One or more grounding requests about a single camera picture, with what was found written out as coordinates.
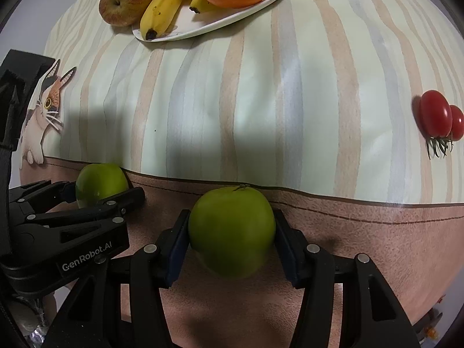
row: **stitched line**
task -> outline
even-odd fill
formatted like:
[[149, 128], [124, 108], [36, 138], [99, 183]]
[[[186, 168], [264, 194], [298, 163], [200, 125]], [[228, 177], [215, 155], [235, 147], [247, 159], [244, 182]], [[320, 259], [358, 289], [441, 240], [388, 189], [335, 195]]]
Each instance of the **stitched line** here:
[[[80, 165], [88, 165], [88, 162], [82, 162], [82, 161], [73, 161], [70, 159], [62, 160], [57, 157], [44, 157], [47, 159], [54, 159], [60, 162], [65, 162], [65, 163], [76, 163]], [[78, 169], [75, 169], [73, 167], [67, 167], [67, 166], [61, 166], [61, 165], [55, 165], [53, 163], [49, 163], [50, 166], [58, 166], [66, 169], [71, 169], [71, 170], [76, 170], [79, 171]], [[150, 175], [150, 174], [140, 174], [137, 172], [134, 172], [132, 170], [127, 170], [124, 169], [124, 172], [128, 174], [133, 174], [138, 177], [143, 177], [143, 178], [149, 178], [149, 179], [154, 179], [154, 180], [161, 180], [161, 181], [172, 181], [172, 182], [177, 182], [177, 183], [189, 183], [189, 184], [202, 184], [202, 185], [213, 185], [213, 186], [239, 186], [241, 183], [240, 182], [219, 182], [219, 181], [210, 181], [210, 180], [186, 180], [186, 179], [181, 179], [181, 178], [174, 178], [174, 177], [157, 177], [155, 175]], [[464, 207], [464, 203], [441, 203], [441, 204], [403, 204], [403, 203], [386, 203], [386, 202], [379, 202], [379, 201], [366, 201], [366, 200], [357, 200], [357, 199], [347, 199], [347, 198], [342, 198], [342, 197], [336, 197], [336, 196], [322, 196], [322, 195], [317, 195], [317, 194], [312, 194], [312, 193], [307, 193], [304, 191], [300, 190], [295, 190], [291, 188], [286, 188], [286, 187], [269, 187], [269, 186], [258, 186], [257, 184], [249, 184], [250, 187], [256, 188], [257, 190], [264, 190], [264, 191], [283, 191], [286, 193], [291, 193], [294, 195], [299, 195], [299, 196], [304, 196], [306, 198], [311, 198], [311, 199], [317, 199], [317, 200], [325, 200], [325, 201], [335, 201], [335, 202], [340, 202], [344, 204], [355, 204], [355, 205], [362, 205], [362, 206], [373, 206], [373, 207], [385, 207], [385, 208], [400, 208], [403, 210], [407, 209], [434, 209], [434, 208], [444, 208], [444, 207]]]
[[[73, 167], [68, 167], [68, 166], [64, 166], [64, 165], [58, 165], [58, 164], [49, 164], [49, 165], [50, 166], [56, 166], [56, 167], [62, 167], [64, 169], [78, 171], [77, 169], [75, 169]], [[186, 194], [186, 195], [196, 195], [196, 196], [202, 196], [203, 195], [202, 193], [193, 193], [193, 192], [188, 192], [188, 191], [173, 190], [173, 189], [170, 189], [170, 188], [153, 186], [151, 184], [146, 184], [146, 183], [142, 183], [142, 182], [135, 182], [134, 181], [132, 183], [133, 184], [139, 184], [140, 186], [146, 186], [146, 187], [150, 187], [150, 188], [155, 188], [155, 189], [158, 189], [158, 190], [171, 191], [171, 192], [174, 192], [174, 193], [182, 193], [182, 194]], [[345, 220], [345, 221], [362, 222], [362, 223], [366, 223], [366, 224], [376, 224], [376, 225], [427, 224], [427, 223], [431, 223], [431, 222], [445, 222], [445, 221], [452, 221], [452, 220], [460, 220], [461, 218], [464, 218], [464, 216], [456, 216], [456, 217], [447, 217], [447, 218], [436, 218], [436, 219], [432, 219], [432, 220], [417, 220], [417, 221], [406, 221], [406, 222], [372, 221], [372, 220], [362, 220], [360, 218], [352, 218], [352, 217], [340, 216], [340, 215], [333, 214], [333, 213], [322, 212], [322, 211], [318, 211], [318, 210], [311, 209], [311, 208], [305, 208], [305, 207], [300, 207], [300, 206], [297, 206], [297, 205], [292, 205], [292, 204], [289, 204], [289, 203], [284, 203], [282, 201], [269, 200], [269, 203], [285, 205], [285, 206], [295, 208], [295, 209], [299, 209], [299, 210], [302, 210], [302, 211], [309, 211], [309, 212], [321, 214], [323, 216], [328, 216], [328, 217], [333, 217], [333, 218], [340, 218], [341, 220]]]

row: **white plate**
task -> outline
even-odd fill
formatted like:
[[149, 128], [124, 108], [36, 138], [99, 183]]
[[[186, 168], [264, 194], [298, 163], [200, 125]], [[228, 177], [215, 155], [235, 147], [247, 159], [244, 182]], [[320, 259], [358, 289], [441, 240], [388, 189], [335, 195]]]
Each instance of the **white plate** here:
[[195, 37], [226, 25], [237, 22], [265, 8], [276, 0], [263, 0], [259, 4], [245, 9], [223, 9], [210, 13], [196, 14], [189, 9], [188, 4], [181, 6], [173, 30], [163, 37], [145, 40], [140, 34], [140, 24], [132, 25], [134, 36], [141, 41], [170, 41]]

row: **cherry tomato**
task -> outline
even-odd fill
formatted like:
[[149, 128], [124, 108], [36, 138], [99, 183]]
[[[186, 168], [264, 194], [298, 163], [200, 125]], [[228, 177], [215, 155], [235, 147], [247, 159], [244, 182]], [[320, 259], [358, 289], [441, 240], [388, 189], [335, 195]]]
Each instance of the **cherry tomato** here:
[[447, 137], [453, 124], [451, 108], [446, 98], [436, 90], [426, 91], [420, 105], [422, 124], [430, 137]]
[[451, 140], [457, 142], [464, 136], [464, 114], [458, 106], [450, 105], [451, 115], [453, 117], [453, 126], [451, 127]]

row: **yellow banana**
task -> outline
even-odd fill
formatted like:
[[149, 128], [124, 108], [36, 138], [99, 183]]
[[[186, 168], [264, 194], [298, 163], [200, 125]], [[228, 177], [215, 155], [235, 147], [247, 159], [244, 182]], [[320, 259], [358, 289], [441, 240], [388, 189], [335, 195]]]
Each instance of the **yellow banana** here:
[[192, 0], [190, 3], [190, 10], [198, 13], [207, 13], [221, 9], [219, 6], [213, 5], [208, 0]]
[[179, 10], [182, 0], [153, 0], [140, 21], [140, 33], [145, 40], [163, 35]]

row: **cat illustration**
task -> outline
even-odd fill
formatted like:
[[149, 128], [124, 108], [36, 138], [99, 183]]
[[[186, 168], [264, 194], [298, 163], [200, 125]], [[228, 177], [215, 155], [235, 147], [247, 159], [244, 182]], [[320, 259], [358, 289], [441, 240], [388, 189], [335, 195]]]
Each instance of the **cat illustration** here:
[[32, 165], [43, 163], [42, 140], [45, 130], [52, 126], [60, 132], [63, 123], [58, 119], [60, 90], [76, 73], [76, 67], [69, 70], [63, 77], [57, 75], [60, 60], [58, 59], [48, 72], [40, 85], [40, 94], [34, 110], [29, 110], [26, 117], [24, 131], [21, 140], [21, 161], [26, 157]]

